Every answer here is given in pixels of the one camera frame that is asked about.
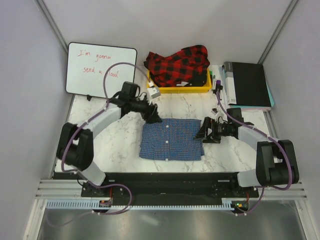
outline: red and black plaid cloth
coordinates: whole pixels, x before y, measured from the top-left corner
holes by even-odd
[[[207,82],[208,51],[205,46],[195,45],[163,57],[149,52],[144,66],[158,87],[176,87],[187,82],[185,87],[200,87]]]

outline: checkered cloth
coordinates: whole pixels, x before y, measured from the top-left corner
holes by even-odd
[[[140,157],[150,160],[198,161],[205,155],[202,141],[193,139],[201,120],[164,118],[161,123],[144,124]]]
[[[202,45],[183,48],[168,57],[149,52],[144,62],[151,79],[158,87],[176,87],[182,82],[187,83],[185,87],[201,87],[207,82],[209,65],[208,51]]]

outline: yellow bin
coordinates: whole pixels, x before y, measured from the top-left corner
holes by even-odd
[[[149,82],[146,83],[146,88],[149,88]],[[199,94],[206,93],[212,88],[209,68],[206,70],[206,83],[203,86],[173,86],[159,87],[162,94]]]

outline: book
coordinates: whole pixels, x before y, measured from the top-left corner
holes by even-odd
[[[230,107],[267,111],[274,105],[262,64],[225,62],[219,71]]]

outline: white marble tabletop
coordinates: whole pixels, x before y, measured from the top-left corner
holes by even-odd
[[[210,70],[217,79],[220,74],[217,65]],[[146,89],[146,80],[136,71],[135,83]],[[104,99],[76,95],[69,116],[70,123],[87,119],[105,103]],[[199,119],[214,118],[212,108],[217,107],[216,96],[212,92],[192,94],[162,94],[155,99],[161,118]],[[261,110],[242,111],[246,122],[269,134],[264,114]],[[256,167],[256,152],[246,143],[234,137],[223,137],[220,144],[204,143],[204,156],[200,161],[148,160],[139,157],[144,120],[139,113],[130,112],[112,123],[94,139],[94,161],[104,172],[237,172]],[[56,172],[61,172],[58,160]]]

